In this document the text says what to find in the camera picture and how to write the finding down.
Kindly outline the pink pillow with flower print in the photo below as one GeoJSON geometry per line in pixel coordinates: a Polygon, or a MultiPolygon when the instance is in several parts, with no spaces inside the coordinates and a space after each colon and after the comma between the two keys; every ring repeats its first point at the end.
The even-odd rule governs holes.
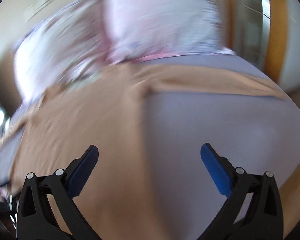
{"type": "Polygon", "coordinates": [[[225,54],[221,0],[103,0],[112,62],[225,54]]]}

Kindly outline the white wall switch plate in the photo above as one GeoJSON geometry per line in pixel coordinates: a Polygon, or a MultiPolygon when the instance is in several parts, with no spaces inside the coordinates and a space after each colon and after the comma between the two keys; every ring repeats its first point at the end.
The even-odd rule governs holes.
{"type": "Polygon", "coordinates": [[[24,11],[25,22],[28,22],[31,18],[38,14],[38,12],[50,5],[53,1],[54,0],[36,0],[24,11]]]}

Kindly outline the tan garment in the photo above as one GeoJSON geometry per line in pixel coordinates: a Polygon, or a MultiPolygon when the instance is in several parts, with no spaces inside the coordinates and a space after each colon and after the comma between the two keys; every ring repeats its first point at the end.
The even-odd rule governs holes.
{"type": "Polygon", "coordinates": [[[90,85],[48,90],[27,113],[10,178],[20,191],[26,175],[48,175],[90,145],[100,162],[75,199],[85,219],[106,239],[175,239],[176,231],[154,187],[144,134],[144,102],[158,92],[270,96],[284,99],[273,81],[209,67],[119,64],[90,85]]]}

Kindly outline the wooden door frame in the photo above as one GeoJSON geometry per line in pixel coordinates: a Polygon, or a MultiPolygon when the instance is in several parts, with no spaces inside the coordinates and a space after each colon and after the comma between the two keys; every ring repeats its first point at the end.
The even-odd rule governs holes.
{"type": "Polygon", "coordinates": [[[229,47],[278,82],[288,42],[287,0],[228,0],[228,3],[229,47]]]}

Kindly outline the lavender bed sheet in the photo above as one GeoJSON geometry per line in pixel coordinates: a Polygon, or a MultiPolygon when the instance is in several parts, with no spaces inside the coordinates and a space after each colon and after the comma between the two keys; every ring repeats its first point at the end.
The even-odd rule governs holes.
{"type": "MultiPolygon", "coordinates": [[[[181,56],[132,65],[160,64],[220,68],[271,80],[237,56],[181,56]]],[[[106,68],[69,84],[48,87],[15,113],[0,137],[0,184],[9,182],[12,194],[21,191],[12,191],[10,172],[25,132],[24,116],[39,108],[51,88],[73,92],[95,82],[106,68]]],[[[293,230],[300,220],[300,110],[285,96],[158,92],[146,97],[146,151],[154,187],[176,231],[175,239],[199,238],[227,199],[201,160],[205,143],[234,167],[259,175],[272,172],[282,203],[283,236],[293,230]]]]}

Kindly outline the pink pillow with tree print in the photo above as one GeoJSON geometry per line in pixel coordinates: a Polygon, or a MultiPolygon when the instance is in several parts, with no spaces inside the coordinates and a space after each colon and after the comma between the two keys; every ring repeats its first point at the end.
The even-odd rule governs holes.
{"type": "Polygon", "coordinates": [[[110,41],[102,0],[78,0],[35,26],[14,56],[14,77],[23,101],[48,87],[94,74],[106,65],[110,41]]]}

